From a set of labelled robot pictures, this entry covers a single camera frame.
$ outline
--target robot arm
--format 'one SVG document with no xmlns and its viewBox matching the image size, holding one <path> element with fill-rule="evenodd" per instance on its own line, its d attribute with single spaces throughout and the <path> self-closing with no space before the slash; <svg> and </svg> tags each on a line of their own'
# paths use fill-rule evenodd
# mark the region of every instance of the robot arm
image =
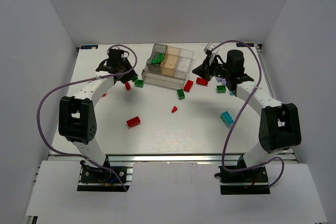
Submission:
<svg viewBox="0 0 336 224">
<path fill-rule="evenodd" d="M 225 78 L 228 89 L 246 101 L 256 84 L 244 73 L 243 52 L 230 50 L 226 62 L 223 62 L 217 52 L 212 51 L 213 48 L 213 44 L 206 46 L 207 57 L 193 73 L 207 81 L 213 76 Z M 298 109 L 294 104 L 283 104 L 258 89 L 248 105 L 260 115 L 259 142 L 239 159 L 237 168 L 265 163 L 283 150 L 301 143 Z"/>
<path fill-rule="evenodd" d="M 124 73 L 130 70 L 132 66 L 124 54 L 123 50 L 110 48 L 109 58 L 102 61 L 96 69 L 97 79 L 88 82 L 74 96 L 61 98 L 59 105 L 59 134 L 72 142 L 81 154 L 108 168 L 110 168 L 109 159 L 95 138 L 97 122 L 94 107 L 117 81 L 125 83 L 138 77 L 137 73 L 131 70 L 124 75 L 99 79 L 99 76 L 105 74 Z M 89 172 L 100 182 L 109 179 L 111 175 L 107 170 L 95 167 L 89 162 L 81 161 L 81 165 L 83 171 Z"/>
</svg>

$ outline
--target blue toy brick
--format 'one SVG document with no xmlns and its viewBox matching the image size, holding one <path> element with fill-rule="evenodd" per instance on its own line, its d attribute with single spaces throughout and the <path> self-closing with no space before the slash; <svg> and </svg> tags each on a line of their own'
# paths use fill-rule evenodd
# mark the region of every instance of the blue toy brick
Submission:
<svg viewBox="0 0 336 224">
<path fill-rule="evenodd" d="M 231 126 L 233 124 L 233 119 L 232 117 L 230 116 L 229 112 L 224 112 L 221 114 L 221 117 L 220 117 L 223 122 L 227 125 L 227 126 Z"/>
</svg>

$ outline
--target purple cable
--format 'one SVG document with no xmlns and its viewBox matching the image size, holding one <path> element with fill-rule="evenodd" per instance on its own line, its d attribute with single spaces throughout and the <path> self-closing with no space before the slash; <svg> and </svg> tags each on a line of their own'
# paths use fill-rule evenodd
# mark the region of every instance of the purple cable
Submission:
<svg viewBox="0 0 336 224">
<path fill-rule="evenodd" d="M 228 134 L 227 134 L 227 136 L 226 136 L 226 140 L 225 140 L 224 147 L 223 147 L 223 152 L 222 152 L 222 166 L 223 166 L 223 169 L 224 169 L 225 171 L 227 171 L 227 172 L 231 172 L 231 173 L 236 173 L 236 172 L 243 172 L 243 171 L 245 171 L 245 170 L 251 170 L 251 169 L 254 169 L 254 168 L 258 168 L 258 167 L 264 166 L 264 165 L 266 165 L 266 164 L 272 162 L 273 160 L 278 159 L 278 160 L 280 160 L 281 163 L 282 163 L 282 168 L 281 168 L 281 172 L 280 172 L 279 177 L 278 177 L 272 184 L 270 184 L 270 185 L 268 186 L 268 187 L 271 187 L 272 185 L 274 185 L 276 182 L 279 181 L 279 179 L 281 178 L 281 176 L 282 176 L 282 174 L 283 174 L 283 171 L 284 171 L 284 169 L 285 169 L 285 163 L 284 163 L 284 160 L 282 160 L 281 157 L 273 157 L 273 158 L 271 158 L 269 161 L 267 161 L 266 163 L 262 163 L 262 164 L 258 164 L 258 165 L 253 165 L 253 166 L 250 166 L 250 167 L 247 167 L 247 168 L 242 168 L 242 169 L 228 169 L 228 168 L 226 168 L 226 166 L 225 166 L 225 164 L 224 164 L 225 152 L 226 152 L 227 144 L 228 144 L 229 139 L 230 139 L 230 137 L 231 137 L 232 131 L 234 130 L 234 128 L 235 128 L 235 126 L 236 126 L 236 124 L 237 124 L 237 121 L 238 121 L 238 119 L 240 118 L 240 116 L 241 116 L 242 112 L 244 111 L 245 107 L 247 106 L 248 102 L 251 100 L 252 96 L 253 96 L 254 93 L 257 91 L 257 89 L 258 89 L 258 87 L 259 87 L 259 85 L 260 85 L 260 83 L 261 83 L 261 65 L 260 65 L 260 63 L 259 63 L 259 61 L 258 61 L 258 57 L 257 57 L 256 54 L 253 52 L 252 48 L 251 48 L 249 45 L 247 45 L 246 43 L 244 43 L 244 42 L 242 42 L 242 41 L 239 41 L 239 40 L 234 40 L 234 39 L 232 39 L 232 40 L 227 40 L 227 41 L 225 41 L 225 42 L 222 42 L 222 43 L 218 44 L 218 45 L 217 45 L 216 47 L 214 47 L 211 51 L 214 51 L 215 49 L 217 49 L 217 48 L 220 47 L 221 45 L 226 44 L 226 43 L 230 43 L 230 42 L 241 43 L 241 44 L 243 44 L 245 47 L 247 47 L 247 48 L 251 51 L 251 53 L 253 54 L 253 56 L 254 56 L 254 58 L 255 58 L 255 60 L 256 60 L 256 62 L 257 62 L 257 65 L 258 65 L 258 69 L 259 69 L 259 80 L 258 80 L 258 82 L 257 82 L 257 84 L 256 84 L 256 86 L 255 86 L 255 88 L 252 90 L 251 94 L 250 94 L 250 95 L 248 96 L 248 98 L 246 99 L 246 101 L 245 101 L 245 103 L 243 104 L 243 106 L 240 108 L 240 110 L 239 110 L 239 112 L 238 112 L 238 114 L 237 114 L 237 116 L 236 116 L 236 119 L 234 120 L 234 122 L 233 122 L 233 124 L 232 124 L 232 126 L 231 126 L 231 128 L 230 128 L 230 130 L 229 130 L 229 132 L 228 132 Z"/>
<path fill-rule="evenodd" d="M 107 75 L 105 75 L 105 76 L 100 76 L 100 77 L 99 77 L 100 79 L 105 79 L 105 78 L 107 78 L 107 77 L 121 76 L 121 75 L 127 74 L 127 73 L 131 72 L 131 71 L 135 68 L 135 66 L 137 65 L 137 62 L 138 62 L 137 55 L 135 54 L 135 52 L 134 52 L 131 48 L 129 48 L 129 47 L 127 47 L 127 46 L 124 46 L 124 45 L 113 45 L 113 46 L 111 46 L 110 48 L 113 48 L 113 47 L 124 47 L 124 48 L 130 50 L 130 51 L 134 54 L 134 57 L 135 57 L 135 63 L 134 63 L 134 66 L 133 66 L 130 70 L 128 70 L 128 71 L 126 71 L 126 72 L 124 72 L 124 73 L 107 74 Z M 118 181 L 119 181 L 120 184 L 122 185 L 123 189 L 124 189 L 125 191 L 127 191 L 127 188 L 125 187 L 124 183 L 121 181 L 120 177 L 118 176 L 118 174 L 117 174 L 113 169 L 111 169 L 111 168 L 107 168 L 107 167 L 104 167 L 104 166 L 101 166 L 101 165 L 97 164 L 96 162 L 92 161 L 92 160 L 91 160 L 90 158 L 88 158 L 87 156 L 84 156 L 84 155 L 82 155 L 82 154 L 65 153 L 65 152 L 61 152 L 61 151 L 56 150 L 55 148 L 53 148 L 53 147 L 48 143 L 48 141 L 47 141 L 47 139 L 46 139 L 46 137 L 44 136 L 43 131 L 42 131 L 41 121 L 40 121 L 41 108 L 42 108 L 42 105 L 43 105 L 44 101 L 48 98 L 48 96 L 50 96 L 52 93 L 54 93 L 55 91 L 57 91 L 57 90 L 59 90 L 59 89 L 61 89 L 61 88 L 65 88 L 65 87 L 68 87 L 68 86 L 71 86 L 71 85 L 75 85 L 75 84 L 79 84 L 79 83 L 83 83 L 83 82 L 94 81 L 94 80 L 96 80 L 96 79 L 97 79 L 97 78 L 89 78 L 89 79 L 85 79 L 85 80 L 81 80 L 81 81 L 70 82 L 70 83 L 63 84 L 63 85 L 61 85 L 61 86 L 58 86 L 58 87 L 56 87 L 56 88 L 50 90 L 50 91 L 49 91 L 49 92 L 42 98 L 42 100 L 40 101 L 40 103 L 39 103 L 39 105 L 38 105 L 38 107 L 37 107 L 36 121 L 37 121 L 38 132 L 40 133 L 40 136 L 41 136 L 43 142 L 45 143 L 45 145 L 46 145 L 50 150 L 52 150 L 53 152 L 56 152 L 56 153 L 58 153 L 58 154 L 60 154 L 60 155 L 62 155 L 62 156 L 68 156 L 68 157 L 69 157 L 69 156 L 81 157 L 81 158 L 84 158 L 84 159 L 88 160 L 91 164 L 95 165 L 96 167 L 99 167 L 99 168 L 108 170 L 109 172 L 111 172 L 111 173 L 113 173 L 113 174 L 115 175 L 115 177 L 118 179 Z"/>
</svg>

